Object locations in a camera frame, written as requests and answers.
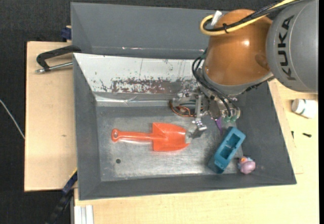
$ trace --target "yellow cable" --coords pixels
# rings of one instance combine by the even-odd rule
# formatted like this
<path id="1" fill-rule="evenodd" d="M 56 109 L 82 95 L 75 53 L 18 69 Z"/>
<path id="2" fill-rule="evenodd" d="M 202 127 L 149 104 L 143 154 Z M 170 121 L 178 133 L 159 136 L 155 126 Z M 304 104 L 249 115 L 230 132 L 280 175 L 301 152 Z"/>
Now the yellow cable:
<path id="1" fill-rule="evenodd" d="M 282 6 L 282 5 L 285 5 L 285 4 L 288 4 L 288 3 L 294 2 L 294 1 L 296 1 L 296 0 L 283 0 L 282 2 L 280 2 L 280 3 L 276 4 L 276 5 L 274 5 L 272 8 L 270 8 L 270 10 L 273 9 L 273 8 L 276 8 L 276 7 L 279 7 L 279 6 Z M 210 36 L 216 36 L 216 35 L 222 35 L 222 34 L 225 34 L 225 33 L 226 33 L 225 30 L 221 30 L 221 31 L 208 31 L 208 30 L 204 29 L 204 24 L 205 24 L 208 20 L 212 19 L 213 16 L 214 16 L 214 15 L 208 15 L 208 16 L 206 16 L 206 17 L 201 21 L 200 26 L 199 26 L 201 32 L 202 32 L 203 34 L 210 35 Z M 261 17 L 258 17 L 258 18 L 255 18 L 255 19 L 252 19 L 252 20 L 249 20 L 249 21 L 247 21 L 247 22 L 245 22 L 245 23 L 242 23 L 242 24 L 240 24 L 240 25 L 238 25 L 238 26 L 231 27 L 231 28 L 227 29 L 227 32 L 233 32 L 233 31 L 235 31 L 235 30 L 238 30 L 238 29 L 240 29 L 240 28 L 243 28 L 243 27 L 245 27 L 245 26 L 247 26 L 247 25 L 249 25 L 249 24 L 251 24 L 251 23 L 253 23 L 253 22 L 255 22 L 255 21 L 257 21 L 257 20 L 259 20 L 259 19 L 261 19 L 261 18 L 263 18 L 263 17 L 265 17 L 265 16 L 266 16 L 266 15 L 261 16 Z"/>

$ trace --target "shovel blade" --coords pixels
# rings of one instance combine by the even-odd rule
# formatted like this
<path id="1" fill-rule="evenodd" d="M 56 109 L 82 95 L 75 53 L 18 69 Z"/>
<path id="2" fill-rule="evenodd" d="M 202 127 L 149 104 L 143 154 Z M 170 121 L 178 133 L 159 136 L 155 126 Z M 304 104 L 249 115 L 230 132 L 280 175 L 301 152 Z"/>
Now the shovel blade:
<path id="1" fill-rule="evenodd" d="M 185 142 L 186 130 L 171 123 L 153 123 L 152 137 L 162 136 L 164 138 L 153 138 L 154 151 L 175 151 L 188 146 Z"/>

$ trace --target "purple toy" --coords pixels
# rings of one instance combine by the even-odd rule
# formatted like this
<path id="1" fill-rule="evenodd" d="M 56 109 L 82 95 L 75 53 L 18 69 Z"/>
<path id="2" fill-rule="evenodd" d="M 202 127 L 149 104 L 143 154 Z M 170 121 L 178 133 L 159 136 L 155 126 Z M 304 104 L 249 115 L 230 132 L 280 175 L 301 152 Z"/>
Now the purple toy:
<path id="1" fill-rule="evenodd" d="M 237 167 L 243 174 L 249 174 L 255 169 L 255 162 L 249 157 L 241 157 Z"/>

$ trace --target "orange toy shovel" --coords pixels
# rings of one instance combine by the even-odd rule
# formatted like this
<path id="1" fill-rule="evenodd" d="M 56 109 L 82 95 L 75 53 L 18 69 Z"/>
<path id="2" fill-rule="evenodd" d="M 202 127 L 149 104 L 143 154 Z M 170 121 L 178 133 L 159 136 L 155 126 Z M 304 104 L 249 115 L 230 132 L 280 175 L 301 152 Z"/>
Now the orange toy shovel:
<path id="1" fill-rule="evenodd" d="M 174 151 L 185 148 L 189 144 L 185 142 L 186 130 L 170 123 L 152 123 L 152 133 L 119 131 L 113 129 L 111 140 L 119 139 L 148 141 L 152 140 L 154 151 Z"/>

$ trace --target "white bottle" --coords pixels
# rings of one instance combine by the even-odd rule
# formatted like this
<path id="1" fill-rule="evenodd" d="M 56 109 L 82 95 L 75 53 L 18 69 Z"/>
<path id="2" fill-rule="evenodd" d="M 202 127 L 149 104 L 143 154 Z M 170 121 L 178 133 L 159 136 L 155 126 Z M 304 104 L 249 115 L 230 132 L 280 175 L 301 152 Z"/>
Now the white bottle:
<path id="1" fill-rule="evenodd" d="M 313 119 L 317 112 L 315 100 L 295 99 L 292 103 L 292 111 L 306 118 Z"/>

